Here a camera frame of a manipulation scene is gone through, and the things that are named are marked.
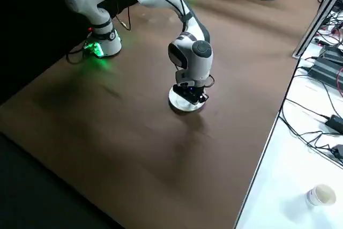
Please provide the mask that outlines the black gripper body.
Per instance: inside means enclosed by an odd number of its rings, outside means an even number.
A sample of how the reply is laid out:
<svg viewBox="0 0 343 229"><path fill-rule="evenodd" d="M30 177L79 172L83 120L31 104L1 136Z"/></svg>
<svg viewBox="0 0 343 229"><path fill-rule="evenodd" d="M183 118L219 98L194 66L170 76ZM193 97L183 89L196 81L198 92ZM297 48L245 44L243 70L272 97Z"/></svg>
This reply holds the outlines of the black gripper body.
<svg viewBox="0 0 343 229"><path fill-rule="evenodd" d="M209 98L204 87L174 85L173 91L193 105L202 104Z"/></svg>

